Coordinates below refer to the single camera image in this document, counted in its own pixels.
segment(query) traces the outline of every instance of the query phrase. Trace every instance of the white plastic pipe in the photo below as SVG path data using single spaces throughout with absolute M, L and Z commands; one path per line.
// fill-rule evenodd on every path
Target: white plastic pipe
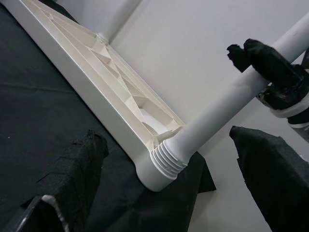
M 293 62 L 309 47 L 309 13 L 290 28 L 273 47 L 289 62 Z M 269 81 L 248 68 L 224 93 L 210 102 L 203 113 L 189 123 L 163 146 L 178 160 L 188 163 L 191 156 L 222 126 L 248 104 Z

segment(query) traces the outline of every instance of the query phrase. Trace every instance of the black table surface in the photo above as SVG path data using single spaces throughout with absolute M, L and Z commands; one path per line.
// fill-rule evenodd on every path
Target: black table surface
M 187 231 L 197 194 L 215 190 L 203 157 L 194 154 L 176 181 L 149 191 L 123 149 L 2 5 L 0 54 L 0 230 L 35 195 L 36 181 L 63 148 L 94 130 L 108 141 L 109 156 L 86 231 Z

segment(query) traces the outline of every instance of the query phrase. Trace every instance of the white pole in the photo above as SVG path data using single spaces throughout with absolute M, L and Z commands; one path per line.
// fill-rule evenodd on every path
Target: white pole
M 309 13 L 277 40 L 273 47 L 289 62 L 299 57 L 309 47 Z M 221 96 L 212 100 L 200 116 L 174 137 L 165 140 L 163 146 L 176 159 L 188 163 L 191 156 L 268 83 L 249 67 Z

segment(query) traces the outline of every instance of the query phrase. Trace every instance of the white tube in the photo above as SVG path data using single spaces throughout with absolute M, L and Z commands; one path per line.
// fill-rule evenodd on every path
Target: white tube
M 309 47 L 309 13 L 290 28 L 273 47 L 289 62 L 293 62 Z M 252 67 L 248 68 L 203 113 L 174 137 L 163 142 L 177 159 L 187 163 L 237 112 L 248 104 L 269 83 Z

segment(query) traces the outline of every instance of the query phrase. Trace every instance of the white plastic part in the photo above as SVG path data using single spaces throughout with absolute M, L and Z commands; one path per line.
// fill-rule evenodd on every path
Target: white plastic part
M 293 117 L 304 110 L 307 110 L 309 107 L 309 94 L 307 94 L 299 103 L 284 109 L 284 110 L 273 110 L 270 111 L 279 118 Z
M 99 35 L 37 0 L 0 0 L 133 160 L 141 182 L 160 191 L 268 81 L 252 67 L 196 120 L 184 123 Z M 309 47 L 309 14 L 274 47 L 296 59 Z

